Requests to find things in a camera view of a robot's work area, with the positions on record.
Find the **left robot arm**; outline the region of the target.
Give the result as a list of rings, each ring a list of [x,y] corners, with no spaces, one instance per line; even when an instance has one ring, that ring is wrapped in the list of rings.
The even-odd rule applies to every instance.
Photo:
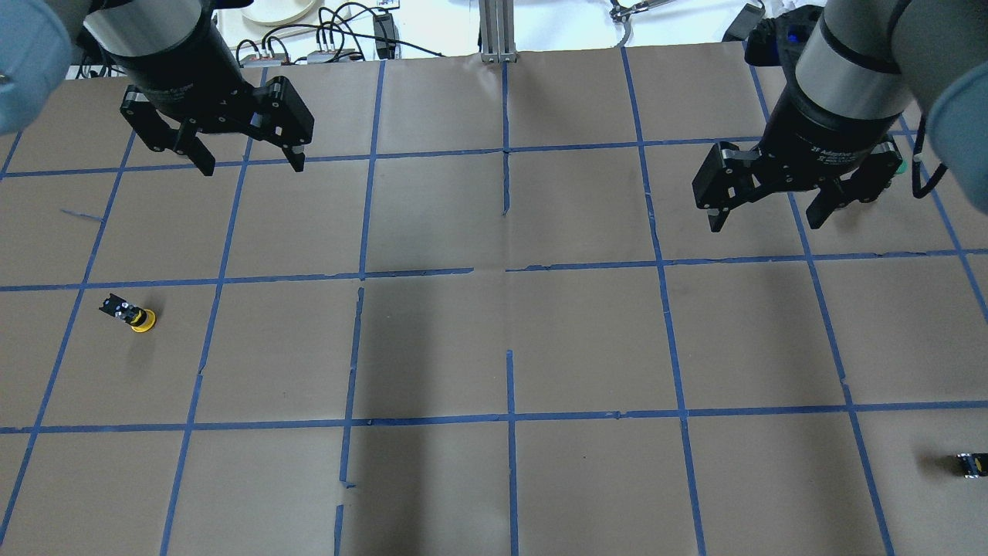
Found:
[[[65,79],[88,32],[130,85],[120,113],[152,151],[184,156],[205,176],[215,156],[202,134],[269,142],[292,169],[306,165],[315,119],[289,78],[254,86],[212,21],[246,1],[4,1],[1,9],[5,136],[35,122]]]

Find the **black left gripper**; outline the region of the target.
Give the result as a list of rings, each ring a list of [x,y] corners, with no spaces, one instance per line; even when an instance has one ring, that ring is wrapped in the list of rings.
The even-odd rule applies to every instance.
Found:
[[[254,86],[209,20],[176,46],[149,56],[120,57],[133,81],[120,105],[124,120],[152,149],[170,149],[204,176],[215,156],[201,134],[243,134],[280,147],[296,173],[306,166],[315,119],[285,75]]]

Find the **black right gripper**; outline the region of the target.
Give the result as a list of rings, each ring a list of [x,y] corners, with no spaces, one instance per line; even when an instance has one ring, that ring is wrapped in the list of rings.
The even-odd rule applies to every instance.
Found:
[[[754,147],[717,141],[703,159],[692,194],[721,232],[732,210],[783,192],[818,190],[807,222],[819,229],[839,208],[874,201],[902,170],[891,117],[855,120],[823,109],[797,85],[784,87]]]

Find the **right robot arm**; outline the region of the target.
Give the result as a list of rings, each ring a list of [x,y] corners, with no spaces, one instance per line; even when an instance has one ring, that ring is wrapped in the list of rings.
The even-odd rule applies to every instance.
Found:
[[[986,211],[986,3],[829,1],[761,22],[749,66],[780,67],[786,86],[761,140],[716,142],[692,190],[719,232],[731,211],[784,192],[816,192],[806,221],[878,199],[904,158],[892,125],[910,104],[917,137]]]

